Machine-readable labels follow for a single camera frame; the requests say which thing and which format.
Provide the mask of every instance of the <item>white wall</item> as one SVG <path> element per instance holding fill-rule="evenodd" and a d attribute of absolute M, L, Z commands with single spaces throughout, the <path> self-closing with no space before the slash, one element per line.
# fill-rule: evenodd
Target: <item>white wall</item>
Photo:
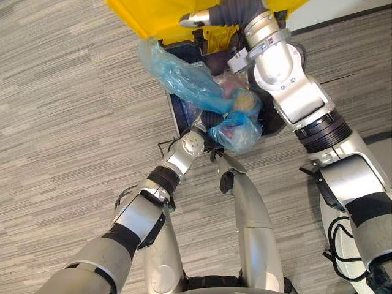
<path fill-rule="evenodd" d="M 291 31 L 295 31 L 391 3 L 392 0 L 310 0 L 291 14 L 287 20 L 287 27 Z"/>

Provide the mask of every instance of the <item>blue plastic bag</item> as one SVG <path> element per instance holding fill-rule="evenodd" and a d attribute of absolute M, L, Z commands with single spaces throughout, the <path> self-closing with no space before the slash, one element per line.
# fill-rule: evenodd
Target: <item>blue plastic bag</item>
<path fill-rule="evenodd" d="M 208 131 L 209 136 L 235 153 L 250 150 L 262 135 L 262 126 L 246 114 L 231 112 L 225 120 Z"/>
<path fill-rule="evenodd" d="M 211 72 L 202 63 L 189 64 L 163 50 L 153 39 L 143 40 L 139 58 L 144 67 L 171 94 L 192 102 L 197 108 L 216 113 L 228 113 L 233 105 L 224 90 L 213 81 Z"/>

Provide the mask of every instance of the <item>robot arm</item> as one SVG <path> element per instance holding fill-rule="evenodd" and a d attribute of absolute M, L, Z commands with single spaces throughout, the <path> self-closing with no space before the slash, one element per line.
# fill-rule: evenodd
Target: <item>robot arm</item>
<path fill-rule="evenodd" d="M 212 127 L 209 124 L 221 121 L 220 115 L 203 112 L 172 151 L 116 208 L 109 231 L 83 247 L 36 293 L 119 294 L 135 251 L 152 245 L 165 223 L 164 206 L 173 205 L 174 190 L 203 153 L 204 134 Z"/>
<path fill-rule="evenodd" d="M 365 267 L 370 273 L 380 266 L 390 270 L 392 202 L 387 175 L 321 86 L 303 72 L 300 54 L 286 43 L 288 31 L 279 29 L 274 15 L 260 7 L 260 0 L 242 3 L 228 0 L 185 15 L 180 23 L 241 25 L 250 51 L 244 48 L 228 62 L 232 71 L 254 62 L 257 84 L 273 96 L 276 110 L 318 168 L 315 177 L 326 202 L 348 212 Z M 244 13 L 244 9 L 253 11 Z"/>

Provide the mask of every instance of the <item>trash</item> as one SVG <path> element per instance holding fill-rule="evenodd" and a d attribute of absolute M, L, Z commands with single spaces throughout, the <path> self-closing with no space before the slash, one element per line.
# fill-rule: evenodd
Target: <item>trash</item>
<path fill-rule="evenodd" d="M 144 67 L 169 93 L 202 110 L 220 114 L 230 111 L 233 101 L 225 98 L 224 90 L 214 82 L 204 63 L 186 63 L 167 53 L 153 39 L 141 41 L 138 52 Z"/>
<path fill-rule="evenodd" d="M 246 89 L 247 83 L 233 73 L 225 71 L 221 75 L 215 76 L 214 81 L 225 91 L 226 99 L 230 99 L 230 94 L 235 89 Z"/>
<path fill-rule="evenodd" d="M 169 93 L 181 99 L 189 126 L 200 110 L 228 114 L 208 131 L 211 138 L 236 153 L 250 150 L 256 144 L 263 130 L 257 121 L 262 103 L 246 89 L 243 79 L 226 72 L 215 77 L 217 84 L 204 63 L 186 63 L 167 53 L 153 39 L 141 42 L 139 58 Z"/>
<path fill-rule="evenodd" d="M 233 111 L 208 131 L 211 138 L 235 153 L 250 150 L 262 135 L 262 126 L 244 113 Z"/>
<path fill-rule="evenodd" d="M 245 89 L 235 89 L 230 97 L 234 100 L 233 111 L 244 113 L 253 122 L 257 121 L 262 103 L 255 93 Z"/>

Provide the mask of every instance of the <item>yellow bin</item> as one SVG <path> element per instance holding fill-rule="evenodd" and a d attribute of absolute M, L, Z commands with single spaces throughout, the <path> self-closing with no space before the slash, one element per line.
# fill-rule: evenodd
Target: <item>yellow bin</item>
<path fill-rule="evenodd" d="M 142 39 L 155 37 L 164 45 L 194 40 L 195 28 L 182 28 L 179 19 L 187 13 L 220 4 L 220 0 L 106 0 L 107 4 Z M 288 14 L 307 0 L 267 0 L 273 12 L 288 10 Z M 237 26 L 205 26 L 203 36 L 208 42 L 208 53 L 226 50 Z"/>

